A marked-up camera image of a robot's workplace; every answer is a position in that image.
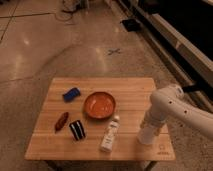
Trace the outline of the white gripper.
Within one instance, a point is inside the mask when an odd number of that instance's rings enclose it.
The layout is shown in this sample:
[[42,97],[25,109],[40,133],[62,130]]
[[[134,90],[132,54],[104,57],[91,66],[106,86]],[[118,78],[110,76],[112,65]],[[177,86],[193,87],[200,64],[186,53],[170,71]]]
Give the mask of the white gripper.
[[144,119],[140,124],[140,128],[143,129],[145,127],[151,126],[154,128],[154,135],[158,136],[161,132],[162,127],[166,123],[167,116],[161,115],[158,117],[157,115],[152,115],[149,111],[145,113]]

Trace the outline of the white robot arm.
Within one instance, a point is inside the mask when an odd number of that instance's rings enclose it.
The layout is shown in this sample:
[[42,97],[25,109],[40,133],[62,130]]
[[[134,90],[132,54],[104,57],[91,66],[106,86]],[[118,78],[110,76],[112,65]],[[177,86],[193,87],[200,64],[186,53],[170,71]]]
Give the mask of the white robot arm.
[[213,140],[213,114],[183,101],[184,91],[177,85],[155,90],[150,96],[151,106],[146,111],[138,132],[141,144],[152,144],[166,123],[173,116]]

